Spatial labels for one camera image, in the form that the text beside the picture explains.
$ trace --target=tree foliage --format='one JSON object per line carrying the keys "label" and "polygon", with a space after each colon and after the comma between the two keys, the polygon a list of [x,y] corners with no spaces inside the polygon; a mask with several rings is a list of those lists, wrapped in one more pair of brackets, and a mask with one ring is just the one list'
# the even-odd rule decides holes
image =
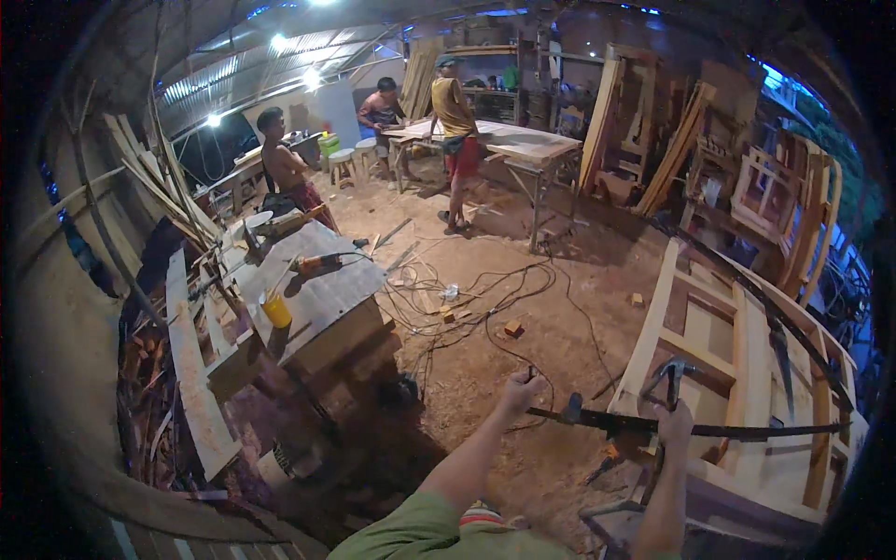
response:
{"label": "tree foliage", "polygon": [[788,130],[808,138],[832,155],[843,169],[843,193],[840,196],[840,210],[837,223],[844,232],[852,230],[853,219],[858,212],[862,188],[867,183],[868,191],[863,204],[858,230],[854,238],[857,246],[862,246],[872,234],[874,220],[883,211],[883,195],[880,186],[865,175],[865,166],[856,152],[855,145],[833,122],[831,114],[815,98],[799,91],[797,111],[812,123],[814,130],[799,121],[790,121]]}

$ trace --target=wood block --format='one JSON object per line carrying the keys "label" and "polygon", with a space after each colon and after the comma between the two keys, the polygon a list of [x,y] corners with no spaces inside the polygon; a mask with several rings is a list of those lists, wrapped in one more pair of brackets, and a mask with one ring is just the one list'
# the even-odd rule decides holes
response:
{"label": "wood block", "polygon": [[507,324],[504,325],[504,332],[517,338],[522,334],[522,324],[516,320],[508,321]]}

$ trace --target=red shorts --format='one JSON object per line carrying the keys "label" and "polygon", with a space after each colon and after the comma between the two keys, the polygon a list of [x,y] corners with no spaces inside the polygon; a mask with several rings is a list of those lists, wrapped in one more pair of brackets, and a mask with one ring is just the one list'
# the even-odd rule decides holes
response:
{"label": "red shorts", "polygon": [[464,138],[457,153],[445,156],[445,166],[448,167],[449,179],[455,176],[461,179],[475,176],[479,171],[479,142],[476,138]]}

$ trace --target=green container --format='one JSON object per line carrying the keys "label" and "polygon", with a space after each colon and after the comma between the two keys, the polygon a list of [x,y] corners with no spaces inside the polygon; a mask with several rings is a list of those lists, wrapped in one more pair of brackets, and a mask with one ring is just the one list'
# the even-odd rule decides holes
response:
{"label": "green container", "polygon": [[339,151],[339,136],[329,134],[326,138],[317,139],[317,145],[321,149],[321,168],[324,173],[330,173],[330,154]]}

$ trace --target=green shirt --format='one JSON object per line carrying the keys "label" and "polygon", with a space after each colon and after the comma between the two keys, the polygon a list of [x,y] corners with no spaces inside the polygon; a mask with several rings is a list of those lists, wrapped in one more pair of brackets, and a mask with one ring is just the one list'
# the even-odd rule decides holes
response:
{"label": "green shirt", "polygon": [[490,522],[458,527],[460,515],[437,494],[417,492],[385,519],[344,540],[329,560],[389,558],[575,558],[570,550]]}

